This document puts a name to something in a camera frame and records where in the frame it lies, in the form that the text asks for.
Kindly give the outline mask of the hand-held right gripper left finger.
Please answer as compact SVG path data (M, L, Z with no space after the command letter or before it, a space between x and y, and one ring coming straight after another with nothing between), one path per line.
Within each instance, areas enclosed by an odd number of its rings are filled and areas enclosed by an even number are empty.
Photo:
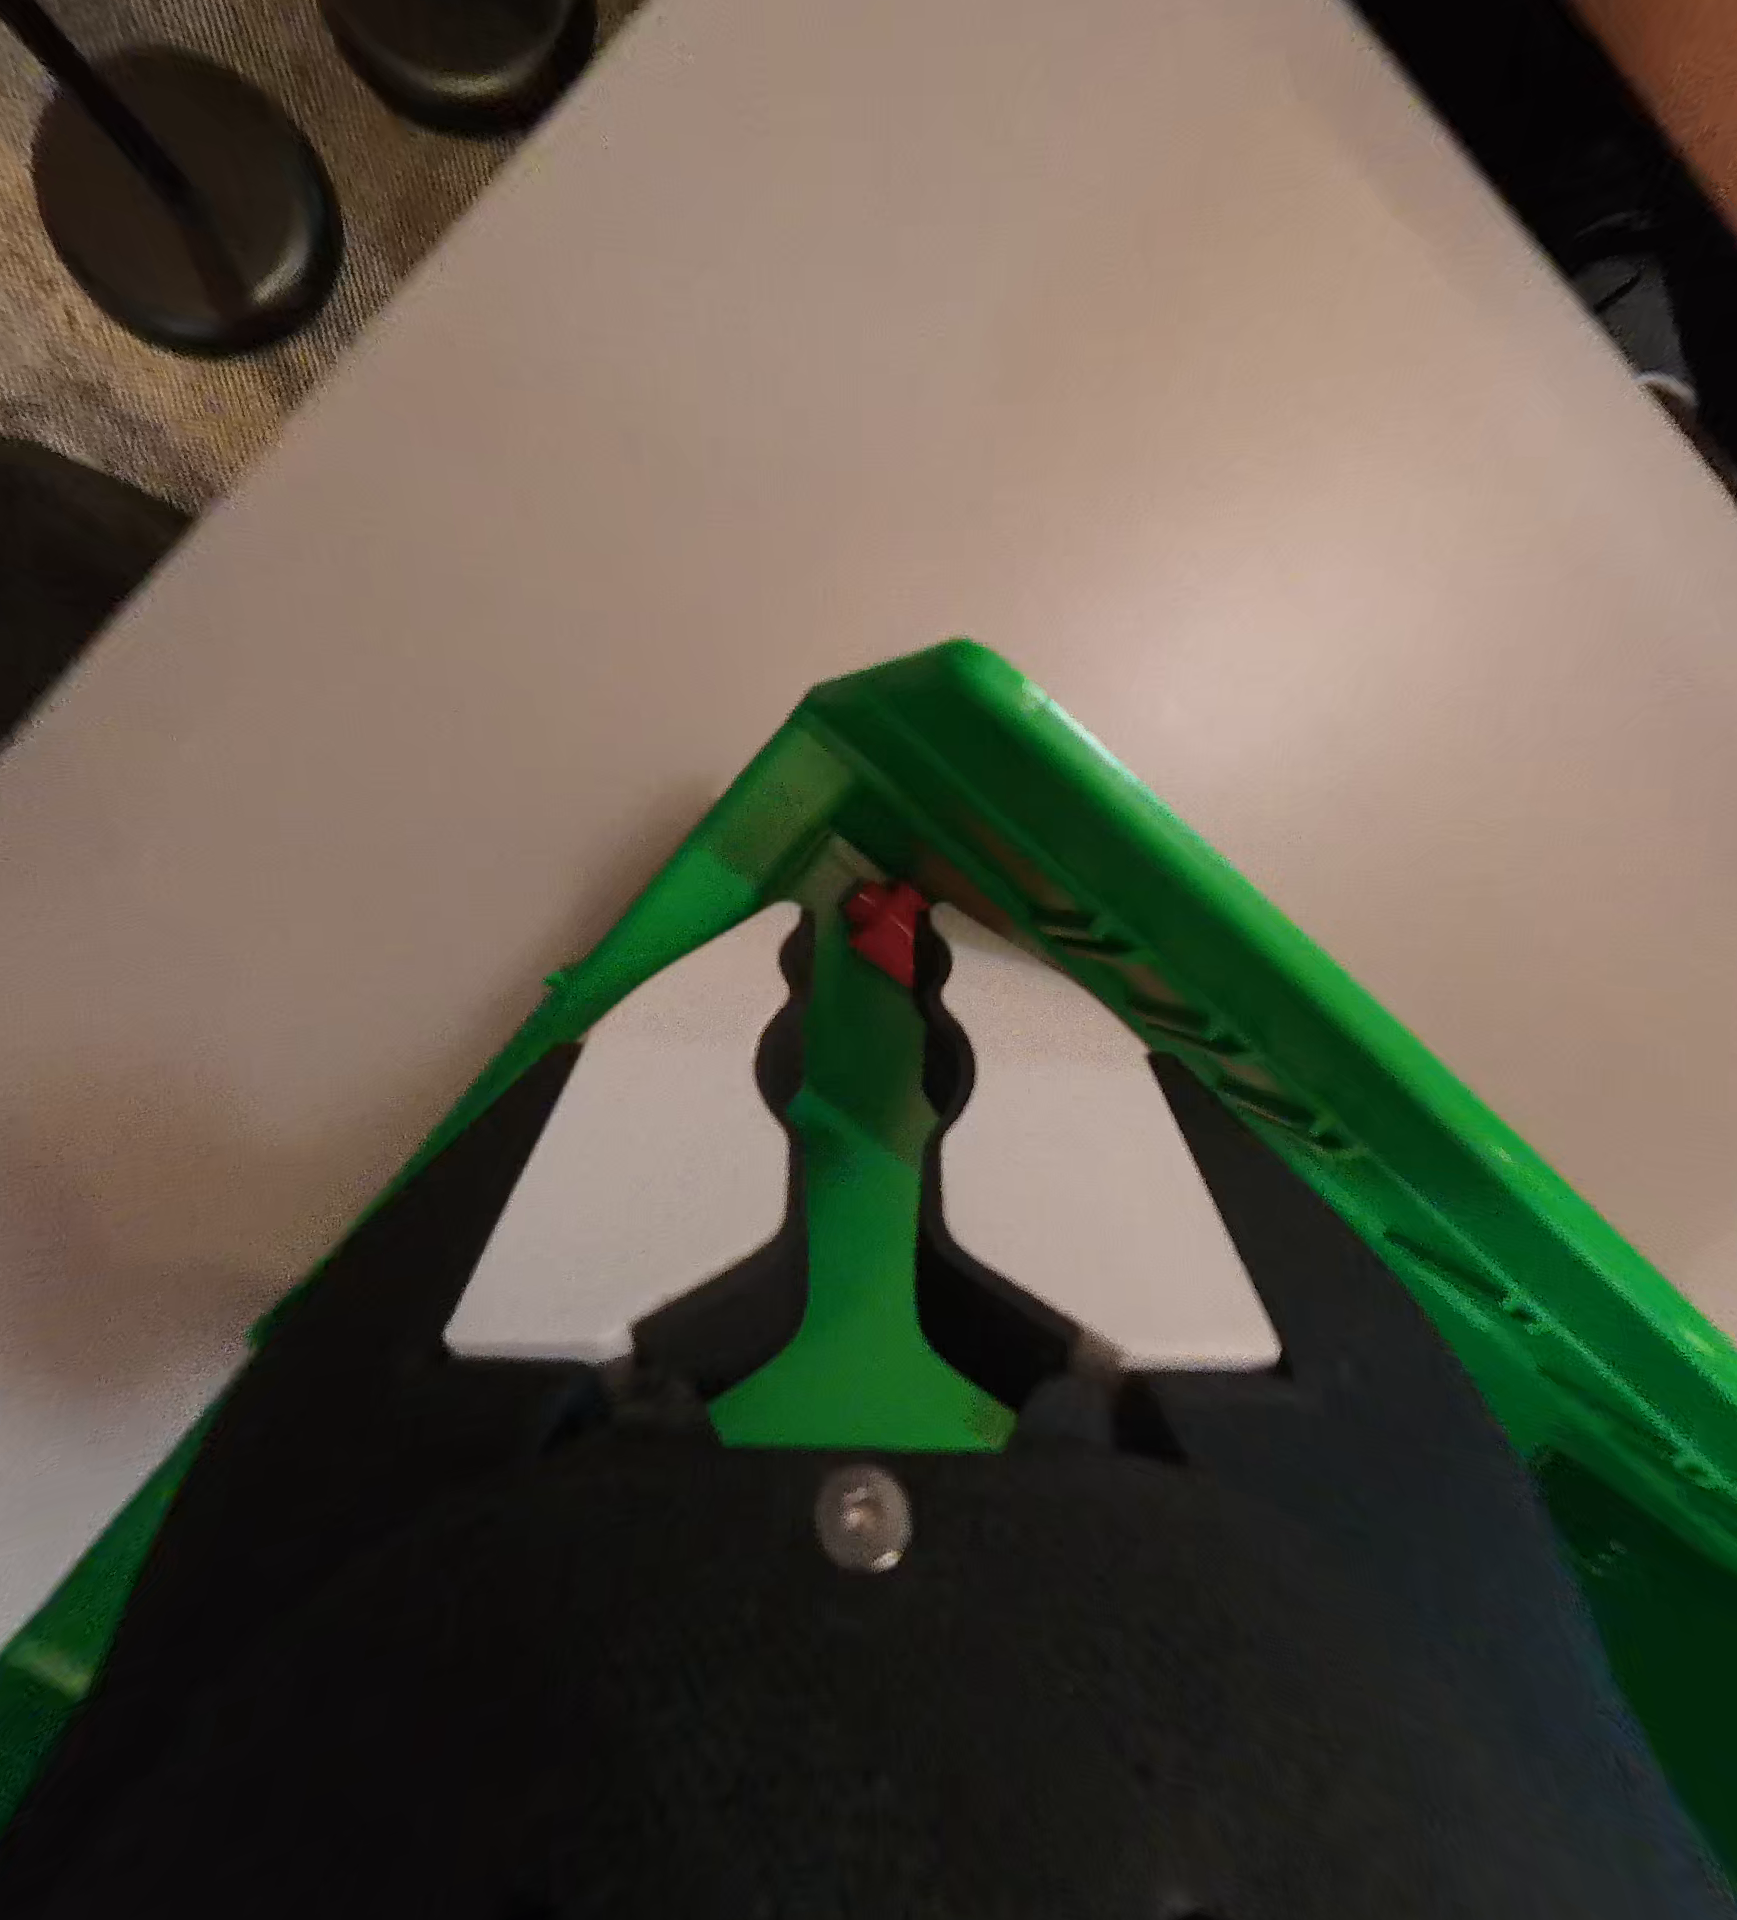
M577 1043L446 1329L461 1360L637 1364L715 1399L808 1306L792 1127L815 920L767 905L632 989Z

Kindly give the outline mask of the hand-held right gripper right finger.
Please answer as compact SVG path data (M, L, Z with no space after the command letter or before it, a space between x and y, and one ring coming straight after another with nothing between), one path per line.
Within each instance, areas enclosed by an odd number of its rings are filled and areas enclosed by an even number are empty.
M956 905L912 951L926 1345L1015 1416L1074 1376L1272 1376L1282 1343L1145 1040Z

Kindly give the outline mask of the green plastic bin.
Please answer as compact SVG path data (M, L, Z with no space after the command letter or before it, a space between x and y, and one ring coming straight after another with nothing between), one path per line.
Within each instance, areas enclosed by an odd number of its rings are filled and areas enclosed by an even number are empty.
M1015 1416L926 1345L861 881L1145 1040L1272 1376ZM706 1401L453 1357L577 1043L767 905L815 920L801 1330ZM1737 1347L932 645L805 695L0 1649L0 1917L1737 1917Z

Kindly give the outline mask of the red dry erase marker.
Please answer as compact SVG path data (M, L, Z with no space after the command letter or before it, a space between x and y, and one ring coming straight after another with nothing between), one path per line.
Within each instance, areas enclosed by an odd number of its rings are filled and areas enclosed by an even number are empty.
M919 923L926 900L908 881L861 881L840 903L852 951L912 992L919 974Z

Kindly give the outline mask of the black round stand base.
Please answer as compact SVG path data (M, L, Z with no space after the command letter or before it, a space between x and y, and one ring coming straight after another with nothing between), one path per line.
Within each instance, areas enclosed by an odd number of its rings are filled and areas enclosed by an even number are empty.
M82 294L148 346L238 358L313 324L341 275L326 167L250 80L178 45L87 57L41 4L0 4L51 97L39 227Z
M595 55L595 4L319 4L333 49L423 131L498 139L536 128Z

